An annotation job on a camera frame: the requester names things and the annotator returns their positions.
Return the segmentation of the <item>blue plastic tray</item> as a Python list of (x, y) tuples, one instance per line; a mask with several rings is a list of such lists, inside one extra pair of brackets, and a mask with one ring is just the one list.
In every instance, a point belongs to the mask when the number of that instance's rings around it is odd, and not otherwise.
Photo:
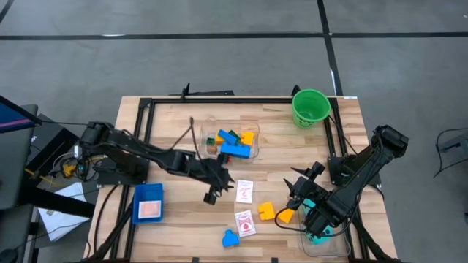
[[(142, 201), (154, 201), (160, 200), (162, 203), (162, 214), (160, 218), (138, 218), (138, 203)], [(160, 223), (163, 218), (164, 210), (164, 189), (161, 183), (155, 184), (144, 184), (135, 186), (134, 199), (133, 199), (133, 212), (132, 212), (132, 223), (133, 224), (155, 224)]]

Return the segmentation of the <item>white paper sheet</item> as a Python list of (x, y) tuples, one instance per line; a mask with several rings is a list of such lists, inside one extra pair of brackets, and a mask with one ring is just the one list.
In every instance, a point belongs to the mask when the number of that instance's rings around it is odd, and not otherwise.
[[(82, 183), (73, 183), (72, 185), (69, 185), (61, 190), (55, 191), (55, 194), (64, 197), (72, 197), (76, 200), (86, 202)], [(57, 241), (72, 231), (74, 228), (88, 220), (86, 217), (74, 216), (44, 208), (39, 208), (38, 211), (42, 222), (45, 225), (45, 229), (48, 233), (50, 241)]]

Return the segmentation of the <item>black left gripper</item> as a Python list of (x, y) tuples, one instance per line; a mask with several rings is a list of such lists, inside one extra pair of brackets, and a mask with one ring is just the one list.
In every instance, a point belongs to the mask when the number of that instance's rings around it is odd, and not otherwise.
[(220, 169), (221, 166), (215, 159), (193, 161), (193, 175), (195, 178), (213, 187), (228, 191), (233, 186), (222, 181), (233, 181), (233, 179), (227, 169)]

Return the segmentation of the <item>large blue toy brick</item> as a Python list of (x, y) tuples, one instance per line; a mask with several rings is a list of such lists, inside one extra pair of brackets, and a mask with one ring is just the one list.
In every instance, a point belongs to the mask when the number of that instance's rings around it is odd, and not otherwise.
[(250, 147), (248, 145), (231, 145), (224, 142), (220, 148), (220, 152), (241, 159), (248, 159), (250, 157)]

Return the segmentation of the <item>large yellow notched block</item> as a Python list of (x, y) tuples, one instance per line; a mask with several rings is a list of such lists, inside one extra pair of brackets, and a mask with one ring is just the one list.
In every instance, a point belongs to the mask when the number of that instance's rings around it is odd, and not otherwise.
[(261, 221), (268, 221), (276, 216), (272, 202), (264, 202), (258, 205), (257, 210)]

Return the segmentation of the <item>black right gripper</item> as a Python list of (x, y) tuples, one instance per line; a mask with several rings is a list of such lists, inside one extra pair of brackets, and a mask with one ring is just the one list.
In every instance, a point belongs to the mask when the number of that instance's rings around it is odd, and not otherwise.
[[(315, 162), (310, 168), (298, 169), (292, 167), (292, 170), (303, 176), (317, 176), (323, 173), (325, 166), (319, 162)], [(284, 178), (284, 182), (290, 192), (290, 199), (287, 202), (287, 208), (289, 209), (298, 209), (305, 199), (310, 199), (314, 203), (322, 202), (326, 200), (329, 195), (328, 191), (309, 178), (299, 177), (295, 183), (291, 183)]]

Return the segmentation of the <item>long blue brick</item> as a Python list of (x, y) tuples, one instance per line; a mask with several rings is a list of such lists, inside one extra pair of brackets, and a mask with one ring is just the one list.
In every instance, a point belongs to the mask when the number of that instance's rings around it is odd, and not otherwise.
[(235, 145), (238, 143), (238, 138), (236, 136), (231, 135), (223, 129), (219, 130), (218, 136), (221, 137), (227, 144)]

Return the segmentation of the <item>monitor with blue screen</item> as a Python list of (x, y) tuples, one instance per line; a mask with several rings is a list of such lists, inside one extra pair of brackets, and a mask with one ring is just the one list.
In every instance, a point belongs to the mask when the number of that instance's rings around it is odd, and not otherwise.
[(0, 134), (40, 126), (37, 111), (35, 104), (19, 106), (0, 96)]

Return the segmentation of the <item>blue rounded toy block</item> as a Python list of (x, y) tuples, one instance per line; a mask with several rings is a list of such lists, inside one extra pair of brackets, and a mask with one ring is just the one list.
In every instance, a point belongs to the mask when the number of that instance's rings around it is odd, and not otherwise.
[(224, 248), (236, 246), (240, 243), (240, 239), (236, 233), (234, 233), (231, 229), (228, 229), (224, 233), (224, 237), (222, 238), (222, 246)]

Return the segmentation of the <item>card deck with red print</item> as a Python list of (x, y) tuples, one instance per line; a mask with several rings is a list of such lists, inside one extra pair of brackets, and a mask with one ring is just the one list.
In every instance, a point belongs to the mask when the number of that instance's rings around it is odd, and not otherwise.
[(250, 210), (236, 213), (235, 221), (238, 228), (239, 237), (247, 237), (257, 233), (252, 217), (252, 212)]

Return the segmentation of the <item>yellow wedge block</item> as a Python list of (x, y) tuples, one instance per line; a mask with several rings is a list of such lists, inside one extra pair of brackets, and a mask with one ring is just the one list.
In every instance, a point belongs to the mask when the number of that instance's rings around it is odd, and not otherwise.
[(284, 209), (281, 209), (277, 214), (277, 218), (286, 223), (286, 224), (289, 224), (292, 220), (292, 217), (294, 216), (294, 213), (295, 211), (294, 210), (291, 210), (289, 208), (284, 208)]

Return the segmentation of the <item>black side cart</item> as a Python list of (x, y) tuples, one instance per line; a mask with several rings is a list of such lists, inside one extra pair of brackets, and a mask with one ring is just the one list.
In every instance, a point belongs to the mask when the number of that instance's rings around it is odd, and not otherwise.
[(94, 212), (91, 203), (31, 186), (23, 179), (34, 128), (0, 134), (0, 262), (20, 263), (18, 257), (24, 255), (21, 248), (27, 244), (29, 223), (18, 226), (8, 224), (5, 219), (30, 213), (29, 209), (22, 208), (24, 205), (86, 218)]

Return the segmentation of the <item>grey equipment stand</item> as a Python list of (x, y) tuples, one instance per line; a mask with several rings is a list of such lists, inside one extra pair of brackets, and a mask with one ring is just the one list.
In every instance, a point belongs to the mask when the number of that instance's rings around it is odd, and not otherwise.
[[(457, 135), (445, 141), (444, 143), (440, 142), (440, 139), (444, 134), (449, 133), (449, 132), (459, 132), (459, 131), (462, 132), (462, 134)], [(434, 146), (436, 148), (437, 156), (439, 159), (439, 168), (435, 172), (433, 178), (437, 177), (439, 174), (441, 174), (447, 169), (450, 169), (451, 167), (454, 167), (458, 164), (462, 164), (468, 161), (468, 127), (446, 129), (446, 130), (441, 131), (436, 137)], [(461, 152), (463, 153), (463, 158), (458, 161), (453, 162), (452, 164), (444, 165), (442, 154), (447, 153), (450, 150), (455, 150), (457, 148), (459, 148)]]

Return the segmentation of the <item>clear plastic bin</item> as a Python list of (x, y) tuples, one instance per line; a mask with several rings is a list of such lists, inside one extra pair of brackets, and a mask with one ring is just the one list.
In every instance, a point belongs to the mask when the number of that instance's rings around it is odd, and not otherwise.
[[(247, 131), (254, 132), (254, 142), (253, 142), (253, 145), (250, 146), (250, 157), (248, 159), (241, 159), (241, 158), (236, 158), (233, 156), (233, 161), (230, 162), (229, 164), (252, 163), (260, 151), (259, 143), (258, 143), (258, 135), (260, 133), (260, 128), (258, 124), (255, 122), (239, 121), (239, 120), (216, 120), (216, 119), (205, 120), (201, 125), (201, 133), (200, 133), (201, 138), (200, 138), (200, 145), (198, 146), (199, 154), (204, 159), (212, 158), (225, 164), (224, 158), (228, 154), (220, 152), (220, 148), (222, 145), (217, 145), (215, 143), (215, 145), (217, 146), (217, 150), (218, 150), (216, 155), (211, 155), (206, 152), (206, 147), (208, 146), (206, 144), (207, 138), (212, 137), (215, 139), (220, 129), (223, 129), (226, 132), (233, 130), (239, 136), (241, 136), (241, 132), (247, 132)], [(236, 145), (242, 145), (241, 141), (238, 141)]]
[[(303, 224), (305, 215), (303, 212), (302, 204), (299, 206), (295, 218), (298, 220), (296, 226), (301, 229), (305, 230), (305, 226)], [(343, 225), (338, 227), (333, 227), (333, 225), (329, 224), (328, 226), (333, 228), (333, 234), (337, 234), (343, 229)], [(305, 232), (299, 232), (298, 236), (298, 244), (302, 251), (308, 257), (320, 257), (320, 258), (337, 258), (337, 257), (347, 257), (350, 253), (350, 243), (349, 239), (345, 236), (345, 234), (340, 234), (337, 237), (330, 237), (330, 240), (322, 245), (312, 245), (307, 237)]]

